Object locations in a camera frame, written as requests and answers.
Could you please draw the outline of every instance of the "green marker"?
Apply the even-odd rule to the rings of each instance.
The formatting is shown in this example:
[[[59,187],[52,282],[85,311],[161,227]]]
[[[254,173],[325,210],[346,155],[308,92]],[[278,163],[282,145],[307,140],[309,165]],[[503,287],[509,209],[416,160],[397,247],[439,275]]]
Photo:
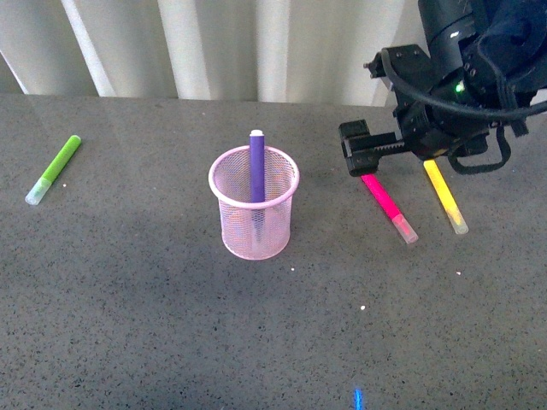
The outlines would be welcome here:
[[[64,147],[59,151],[59,154],[57,154],[38,182],[26,195],[26,203],[29,205],[38,205],[40,203],[45,193],[51,187],[51,184],[53,184],[53,181],[56,180],[57,175],[59,175],[65,165],[67,165],[68,160],[74,155],[74,152],[76,152],[81,143],[82,140],[77,135],[73,135],[68,139],[67,143],[65,143]]]

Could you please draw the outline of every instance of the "marker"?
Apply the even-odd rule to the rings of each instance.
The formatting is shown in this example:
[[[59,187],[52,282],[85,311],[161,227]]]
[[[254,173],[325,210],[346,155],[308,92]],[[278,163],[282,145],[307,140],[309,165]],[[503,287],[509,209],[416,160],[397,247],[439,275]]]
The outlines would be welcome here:
[[[250,201],[264,202],[264,134],[253,130],[249,135],[250,146]]]
[[[36,182],[30,192],[26,195],[25,201],[29,205],[38,205],[45,193],[56,180],[59,173],[67,165],[74,152],[78,149],[82,140],[77,135],[70,137],[65,145],[59,151],[59,154],[53,159],[46,168],[40,179]]]
[[[249,135],[250,147],[250,201],[253,203],[266,201],[264,185],[264,133],[253,130]],[[256,228],[256,235],[260,240],[264,225],[264,209],[251,211],[251,218]]]
[[[353,402],[355,404],[356,410],[364,410],[365,407],[362,403],[362,392],[359,389],[356,389],[353,395]]]
[[[463,219],[460,209],[456,205],[456,201],[450,193],[448,185],[444,181],[443,174],[438,169],[435,160],[424,161],[424,168],[456,234],[463,235],[464,233],[468,233],[468,224]]]
[[[397,205],[390,198],[376,177],[369,174],[362,175],[361,179],[373,194],[374,198],[376,198],[379,205],[384,209],[384,212],[387,214],[391,222],[393,222],[393,225],[403,237],[404,242],[416,242],[418,240],[418,235],[416,235],[416,232],[412,229],[412,226],[410,226],[408,221],[404,218],[399,208],[397,208]]]

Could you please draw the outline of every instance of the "yellow marker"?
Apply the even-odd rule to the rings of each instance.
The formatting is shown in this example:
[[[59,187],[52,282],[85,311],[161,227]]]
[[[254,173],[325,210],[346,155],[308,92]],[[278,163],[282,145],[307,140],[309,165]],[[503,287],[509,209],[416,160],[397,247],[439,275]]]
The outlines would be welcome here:
[[[463,220],[460,209],[458,209],[456,201],[454,201],[454,197],[448,189],[448,185],[444,182],[443,174],[439,171],[435,160],[424,161],[424,168],[437,192],[438,199],[440,199],[443,204],[444,210],[448,215],[448,219],[450,220],[454,231],[456,231],[458,235],[468,233],[468,224]]]

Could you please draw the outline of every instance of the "pink marker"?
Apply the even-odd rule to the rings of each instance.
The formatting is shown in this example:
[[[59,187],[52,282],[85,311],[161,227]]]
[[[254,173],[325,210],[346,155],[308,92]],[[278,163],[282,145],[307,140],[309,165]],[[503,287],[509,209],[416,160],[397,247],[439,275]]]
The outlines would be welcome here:
[[[390,198],[387,192],[385,192],[384,187],[380,184],[376,177],[372,174],[369,174],[362,175],[361,179],[362,182],[364,182],[365,185],[368,187],[370,192],[374,195],[374,198],[376,198],[376,201],[378,201],[379,205],[384,209],[391,222],[393,222],[393,225],[397,228],[397,230],[403,237],[404,242],[416,242],[418,240],[418,235],[416,235],[416,232],[414,232],[412,226],[410,226],[408,221],[404,218],[403,214],[401,214],[401,211],[399,210],[399,208],[397,208],[397,205]]]

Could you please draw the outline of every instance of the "pen holder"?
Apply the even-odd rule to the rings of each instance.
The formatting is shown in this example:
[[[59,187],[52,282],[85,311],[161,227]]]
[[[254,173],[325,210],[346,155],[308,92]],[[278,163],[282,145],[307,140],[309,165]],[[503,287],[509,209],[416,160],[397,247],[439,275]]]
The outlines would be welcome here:
[[[292,195],[297,164],[284,152],[265,147],[266,201],[250,201],[249,145],[221,155],[209,170],[209,185],[219,200],[222,241],[234,255],[259,261],[277,255],[291,235]]]

